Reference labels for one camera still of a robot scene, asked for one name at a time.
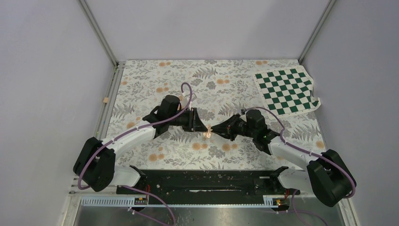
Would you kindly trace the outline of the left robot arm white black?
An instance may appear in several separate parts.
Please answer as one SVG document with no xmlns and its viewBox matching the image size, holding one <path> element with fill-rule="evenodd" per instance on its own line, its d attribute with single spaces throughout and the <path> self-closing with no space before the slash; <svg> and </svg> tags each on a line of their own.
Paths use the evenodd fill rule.
<svg viewBox="0 0 399 226">
<path fill-rule="evenodd" d="M 143 192 L 144 174 L 134 166 L 117 166 L 116 161 L 134 147 L 164 134 L 170 126 L 181 127 L 185 132 L 208 132 L 197 109 L 190 108 L 189 101 L 186 104 L 183 106 L 178 97 L 167 95 L 136 127 L 107 140 L 89 138 L 73 167 L 79 177 L 78 188 L 100 192 L 108 186 L 128 186 L 136 194 Z"/>
</svg>

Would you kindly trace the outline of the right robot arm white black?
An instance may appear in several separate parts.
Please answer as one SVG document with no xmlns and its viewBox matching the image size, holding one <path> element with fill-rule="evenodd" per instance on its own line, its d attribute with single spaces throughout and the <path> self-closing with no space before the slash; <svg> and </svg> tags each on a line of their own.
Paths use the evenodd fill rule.
<svg viewBox="0 0 399 226">
<path fill-rule="evenodd" d="M 251 138 L 259 151 L 298 166 L 299 170 L 281 167 L 275 171 L 270 188 L 276 194 L 297 189 L 315 195 L 328 207 L 355 194 L 356 181 L 336 151 L 315 153 L 288 142 L 283 137 L 284 131 L 268 128 L 260 108 L 249 109 L 244 115 L 235 114 L 212 126 L 211 131 L 230 141 L 237 136 Z"/>
</svg>

